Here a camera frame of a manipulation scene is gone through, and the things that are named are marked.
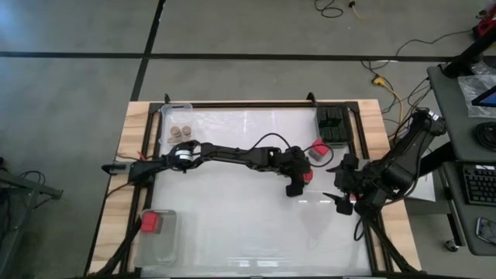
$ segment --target gray desk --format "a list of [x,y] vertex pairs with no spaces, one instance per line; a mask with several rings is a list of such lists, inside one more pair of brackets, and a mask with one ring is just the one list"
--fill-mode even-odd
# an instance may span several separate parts
[[496,207],[468,205],[465,202],[463,191],[460,185],[459,174],[456,172],[455,163],[444,163],[441,168],[446,185],[453,196],[452,203],[454,208],[452,213],[457,215],[460,226],[467,241],[470,252],[478,256],[496,256],[496,246],[491,245],[475,235],[477,219],[483,217],[496,221]]
[[[480,146],[472,136],[472,130],[476,125],[491,120],[468,117],[465,99],[456,78],[447,78],[439,67],[430,67],[427,73],[441,113],[446,119],[449,138],[458,161],[496,163],[496,153]],[[477,219],[484,217],[496,221],[496,208],[468,205],[465,202],[465,190],[463,185],[460,185],[460,176],[456,171],[455,163],[444,163],[440,174],[443,177],[444,187],[449,189],[451,193],[449,196],[452,196],[448,198],[451,198],[450,211],[456,223],[456,228],[453,228],[452,224],[453,231],[460,233],[462,244],[463,240],[467,241],[472,254],[496,256],[496,246],[478,239],[475,235]]]
[[437,103],[446,119],[449,139],[460,161],[494,163],[496,153],[483,148],[472,137],[477,124],[491,121],[487,118],[468,117],[463,93],[456,78],[447,78],[439,67],[427,69]]

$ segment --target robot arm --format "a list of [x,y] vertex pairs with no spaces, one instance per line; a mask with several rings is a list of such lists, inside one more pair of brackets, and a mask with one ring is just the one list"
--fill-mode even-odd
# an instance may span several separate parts
[[220,161],[243,164],[255,171],[272,171],[287,176],[291,183],[286,186],[286,195],[295,197],[303,194],[305,181],[303,175],[310,172],[310,163],[298,146],[281,152],[277,147],[254,147],[249,150],[200,143],[196,140],[179,143],[167,155],[158,160],[137,161],[129,170],[129,182],[145,181],[151,175],[165,170],[183,171],[195,169],[204,162]]
[[[381,230],[377,217],[388,200],[391,200],[389,203],[396,202],[412,192],[419,178],[423,153],[434,137],[446,132],[444,119],[427,110],[418,110],[411,116],[411,121],[407,134],[383,158],[357,170],[358,159],[347,154],[338,167],[330,170],[336,172],[334,185],[344,197],[324,193],[334,199],[337,212],[351,215],[354,210],[358,213],[403,272],[418,271],[396,250]],[[356,197],[354,205],[350,195]]]

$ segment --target clear plastic container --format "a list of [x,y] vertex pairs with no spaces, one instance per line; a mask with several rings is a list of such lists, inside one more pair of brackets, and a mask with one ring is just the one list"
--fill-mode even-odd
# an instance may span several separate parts
[[174,210],[143,210],[155,212],[159,217],[155,232],[139,232],[137,267],[169,266],[177,259],[177,241],[180,232],[179,218]]
[[162,137],[160,144],[174,146],[195,139],[198,125],[193,116],[191,104],[165,104],[162,112]]

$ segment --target desk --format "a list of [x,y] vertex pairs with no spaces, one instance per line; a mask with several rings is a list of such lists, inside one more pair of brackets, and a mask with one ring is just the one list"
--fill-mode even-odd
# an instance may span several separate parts
[[[324,100],[323,102],[341,101]],[[361,121],[370,158],[381,158],[386,154],[386,152],[389,151],[389,143],[379,104],[377,100],[358,100],[356,102],[358,102],[360,107]],[[149,102],[129,103],[121,140],[117,151],[118,155],[137,157],[136,151],[140,150],[142,145],[149,106]],[[153,151],[153,142],[155,135],[157,134],[157,119],[153,122],[152,127],[152,133],[148,146],[150,154]],[[119,157],[116,157],[116,160],[125,161]],[[111,191],[126,182],[127,175],[116,175],[110,180],[108,190]],[[132,195],[133,187],[129,186],[117,191],[106,200],[102,213],[102,219],[98,227],[98,235],[89,266],[89,272],[94,272],[102,268],[107,259],[115,252],[124,238],[126,234]],[[390,237],[393,244],[413,267],[420,269],[420,262],[403,201],[385,207],[382,211],[382,215],[386,233]],[[374,248],[376,251],[378,268],[379,270],[384,270],[384,259],[382,258],[381,246],[376,239],[374,240]],[[132,262],[130,263],[129,268],[131,270],[133,269]]]
[[465,162],[494,163],[494,154],[488,152],[472,137],[475,126],[491,120],[468,117],[465,98],[456,78],[446,77],[439,67],[430,67],[427,73],[441,113],[446,119],[449,139],[457,159]]
[[453,197],[452,214],[455,215],[460,224],[463,235],[460,236],[467,241],[470,252],[477,256],[496,256],[496,246],[484,242],[475,235],[477,219],[483,217],[494,220],[496,208],[490,206],[468,205],[463,195],[464,189],[460,185],[460,177],[456,171],[456,163],[444,163],[441,167],[441,174],[444,175],[445,187],[449,189]]
[[[456,78],[446,77],[439,67],[430,67],[427,73],[441,113],[446,119],[449,139],[458,161],[494,164],[494,153],[483,148],[472,136],[475,126],[491,120],[468,117],[465,98]],[[463,245],[465,239],[470,252],[474,255],[496,256],[496,247],[475,236],[477,218],[486,217],[494,220],[496,208],[468,205],[465,202],[464,190],[460,185],[455,164],[444,163],[440,170],[444,178],[444,187],[448,188],[452,196],[448,197],[451,209],[451,215],[448,216],[457,244]]]

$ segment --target white tabletop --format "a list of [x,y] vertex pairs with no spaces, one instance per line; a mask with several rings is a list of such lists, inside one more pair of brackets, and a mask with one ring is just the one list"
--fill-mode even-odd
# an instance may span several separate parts
[[[313,108],[197,110],[193,115],[195,139],[220,146],[248,149],[266,133],[279,133],[302,148],[316,138]],[[163,131],[170,130],[167,124]],[[272,136],[259,146],[285,149]],[[163,144],[161,152],[169,149]],[[142,276],[370,275],[365,242],[353,240],[358,216],[336,213],[322,195],[339,195],[334,175],[325,169],[339,164],[348,148],[334,152],[328,167],[312,168],[312,182],[295,198],[284,193],[288,177],[242,165],[208,162],[188,174],[160,173],[152,208],[177,212],[177,261],[144,267]]]

